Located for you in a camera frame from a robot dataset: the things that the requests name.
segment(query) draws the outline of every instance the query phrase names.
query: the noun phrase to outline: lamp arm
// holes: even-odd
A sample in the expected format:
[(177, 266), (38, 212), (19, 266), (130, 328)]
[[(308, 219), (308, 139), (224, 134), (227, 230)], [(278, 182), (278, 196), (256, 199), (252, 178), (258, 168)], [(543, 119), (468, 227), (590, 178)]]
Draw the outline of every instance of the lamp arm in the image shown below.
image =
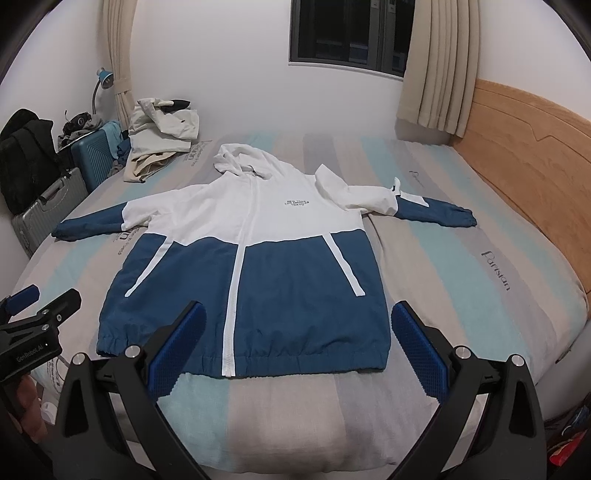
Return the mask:
[(96, 92), (99, 90), (100, 80), (96, 82), (95, 91), (92, 93), (92, 114), (96, 115)]

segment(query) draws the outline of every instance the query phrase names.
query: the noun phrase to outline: jacket pocket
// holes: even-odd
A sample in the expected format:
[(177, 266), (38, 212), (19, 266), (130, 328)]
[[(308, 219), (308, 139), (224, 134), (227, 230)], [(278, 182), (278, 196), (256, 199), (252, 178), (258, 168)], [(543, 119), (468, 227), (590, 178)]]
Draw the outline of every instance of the jacket pocket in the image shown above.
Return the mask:
[(335, 243), (335, 239), (332, 237), (330, 233), (325, 233), (324, 235), (322, 235), (322, 238), (324, 238), (326, 245), (328, 245), (328, 247), (330, 248), (330, 251), (335, 257), (335, 260), (337, 261), (341, 270), (345, 274), (345, 277), (347, 277), (347, 280), (349, 281), (349, 284), (351, 285), (351, 288), (353, 289), (355, 296), (363, 297), (365, 295), (365, 292), (361, 288), (361, 285), (359, 285), (359, 281), (357, 280), (357, 277), (355, 277), (355, 274), (351, 269), (351, 265), (349, 265), (349, 263), (345, 260), (343, 254), (340, 251), (339, 246)]
[(135, 291), (135, 289), (138, 288), (139, 285), (146, 279), (146, 277), (150, 274), (150, 272), (156, 267), (156, 265), (158, 265), (160, 260), (162, 260), (164, 254), (168, 251), (168, 249), (173, 244), (173, 242), (174, 242), (173, 239), (171, 239), (170, 237), (166, 237), (166, 240), (164, 240), (164, 243), (162, 245), (160, 245), (158, 250), (156, 250), (156, 253), (152, 257), (152, 260), (150, 260), (150, 263), (148, 264), (148, 266), (146, 268), (144, 268), (144, 271), (140, 274), (138, 279), (135, 281), (134, 286), (131, 287), (127, 292), (125, 292), (125, 297), (129, 297)]

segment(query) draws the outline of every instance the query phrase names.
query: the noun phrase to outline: blue and white jacket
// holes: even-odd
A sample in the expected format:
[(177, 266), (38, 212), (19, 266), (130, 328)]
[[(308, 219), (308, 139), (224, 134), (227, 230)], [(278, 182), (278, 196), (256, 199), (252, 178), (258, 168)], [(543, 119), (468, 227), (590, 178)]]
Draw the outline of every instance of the blue and white jacket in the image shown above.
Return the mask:
[(74, 241), (147, 226), (113, 280), (97, 351), (143, 345), (190, 300), (207, 311), (185, 371), (254, 377), (383, 369), (389, 316), (362, 215), (473, 226), (471, 211), (322, 165), (304, 175), (248, 145), (223, 145), (207, 185), (148, 196), (53, 232)]

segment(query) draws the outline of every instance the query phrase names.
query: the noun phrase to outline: striped mattress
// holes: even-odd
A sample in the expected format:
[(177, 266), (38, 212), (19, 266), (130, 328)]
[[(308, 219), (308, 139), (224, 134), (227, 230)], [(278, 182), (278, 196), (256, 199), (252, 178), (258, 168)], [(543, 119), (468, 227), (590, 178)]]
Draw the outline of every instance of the striped mattress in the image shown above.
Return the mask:
[[(373, 214), (363, 220), (389, 307), (407, 300), (452, 345), (489, 359), (520, 353), (536, 381), (583, 328), (587, 300), (569, 263), (450, 147), (319, 134), (228, 135), (194, 145), (143, 184), (124, 183), (121, 174), (108, 179), (72, 216), (209, 183), (219, 176), (213, 156), (227, 142), (269, 151), (308, 174), (325, 164), (349, 184), (391, 187), (398, 177), (405, 192), (472, 209), (479, 224), (469, 229)], [(72, 355), (98, 358), (107, 289), (144, 230), (74, 243), (48, 238), (21, 276), (16, 290), (31, 283), (41, 290), (23, 315), (69, 288), (82, 295), (82, 308), (60, 328), (64, 354), (34, 373), (56, 397)], [(232, 380), (183, 374), (158, 403), (198, 463), (260, 473), (395, 465), (437, 408), (394, 337), (383, 372)], [(475, 405), (466, 433), (482, 406)], [(118, 413), (124, 417), (121, 406)]]

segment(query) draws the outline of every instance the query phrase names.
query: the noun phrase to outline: window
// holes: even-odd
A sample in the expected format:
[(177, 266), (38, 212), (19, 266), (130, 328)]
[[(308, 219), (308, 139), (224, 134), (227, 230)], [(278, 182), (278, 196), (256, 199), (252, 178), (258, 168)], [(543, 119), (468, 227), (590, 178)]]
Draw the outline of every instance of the window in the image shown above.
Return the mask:
[(293, 0), (291, 61), (403, 76), (415, 0)]

